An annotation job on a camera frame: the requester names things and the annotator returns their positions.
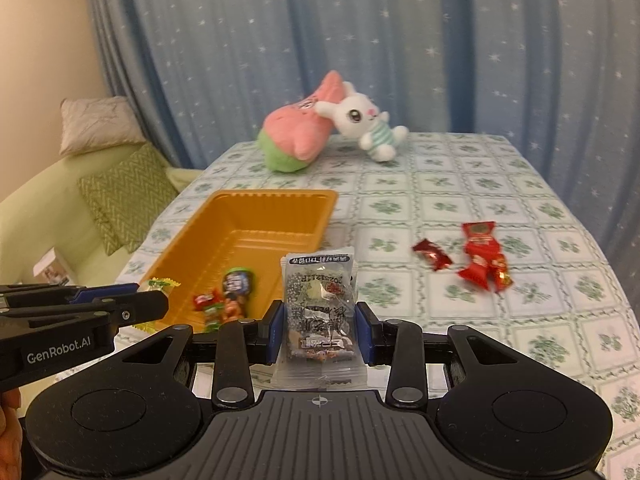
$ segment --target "table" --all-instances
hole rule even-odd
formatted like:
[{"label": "table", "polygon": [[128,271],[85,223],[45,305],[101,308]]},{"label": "table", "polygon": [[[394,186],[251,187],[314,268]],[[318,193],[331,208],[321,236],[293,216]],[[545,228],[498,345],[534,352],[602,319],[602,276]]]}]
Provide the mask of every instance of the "table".
[{"label": "table", "polygon": [[[429,332],[471,325],[594,389],[614,418],[603,473],[640,479],[638,322],[591,235],[505,137],[414,133],[395,160],[378,164],[333,136],[295,174],[270,173],[255,143],[241,142],[162,213],[118,282],[139,280],[212,192],[251,188],[339,192],[322,245],[356,247],[361,300]],[[501,296],[456,275],[466,262],[460,223],[480,219],[498,222],[511,266],[514,285]],[[432,272],[412,253],[423,237],[450,255],[450,269]],[[118,347],[140,338],[135,332],[124,331]],[[268,371],[253,376],[268,384]],[[386,367],[370,368],[369,386],[384,390],[387,377]],[[430,393],[442,395],[442,368],[430,365],[428,377]]]}]

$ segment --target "green sofa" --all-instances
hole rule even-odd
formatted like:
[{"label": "green sofa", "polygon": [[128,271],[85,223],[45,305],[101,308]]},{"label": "green sofa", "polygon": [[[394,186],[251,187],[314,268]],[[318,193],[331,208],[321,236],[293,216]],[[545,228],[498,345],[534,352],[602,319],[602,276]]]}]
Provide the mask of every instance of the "green sofa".
[{"label": "green sofa", "polygon": [[[79,285],[113,283],[130,254],[120,248],[106,255],[78,179],[110,168],[139,147],[123,144],[67,156],[0,202],[0,283],[32,282],[34,264],[52,247],[71,266]],[[178,191],[199,174],[167,164],[167,176]]]}]

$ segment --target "finger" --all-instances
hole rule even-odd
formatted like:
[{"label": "finger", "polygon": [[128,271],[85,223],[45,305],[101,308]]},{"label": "finger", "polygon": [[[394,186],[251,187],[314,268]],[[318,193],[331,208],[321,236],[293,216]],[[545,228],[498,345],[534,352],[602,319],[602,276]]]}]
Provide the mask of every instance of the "finger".
[{"label": "finger", "polygon": [[10,392],[5,392],[0,396],[0,404],[3,406],[8,406],[9,408],[13,408],[17,410],[20,408],[22,403],[22,397],[20,395],[20,390],[16,388],[15,390],[11,390]]},{"label": "finger", "polygon": [[0,435],[0,463],[17,466],[20,462],[20,446],[22,445],[22,428],[15,410],[3,407],[6,417],[6,429]]},{"label": "finger", "polygon": [[20,477],[18,476],[18,468],[15,465],[7,466],[6,475],[9,480],[20,480]]}]

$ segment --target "striped shirt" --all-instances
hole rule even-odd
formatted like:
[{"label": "striped shirt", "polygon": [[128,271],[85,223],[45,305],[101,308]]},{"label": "striped shirt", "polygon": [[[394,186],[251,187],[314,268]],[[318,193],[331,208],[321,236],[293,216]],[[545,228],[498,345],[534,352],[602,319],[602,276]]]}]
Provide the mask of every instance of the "striped shirt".
[{"label": "striped shirt", "polygon": [[367,152],[369,155],[373,153],[378,146],[382,146],[383,144],[396,145],[394,133],[385,121],[377,121],[376,126],[370,131],[370,134],[373,145]]}]

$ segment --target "crosshair marking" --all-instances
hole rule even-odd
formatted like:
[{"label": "crosshair marking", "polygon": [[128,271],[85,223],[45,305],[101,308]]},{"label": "crosshair marking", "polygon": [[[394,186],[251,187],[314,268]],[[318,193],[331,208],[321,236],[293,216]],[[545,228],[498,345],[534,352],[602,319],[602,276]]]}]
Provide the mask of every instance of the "crosshair marking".
[{"label": "crosshair marking", "polygon": [[326,403],[331,401],[326,397],[323,397],[322,395],[318,395],[317,397],[311,399],[309,402],[314,403],[318,408],[320,408],[321,406],[324,406]]}]

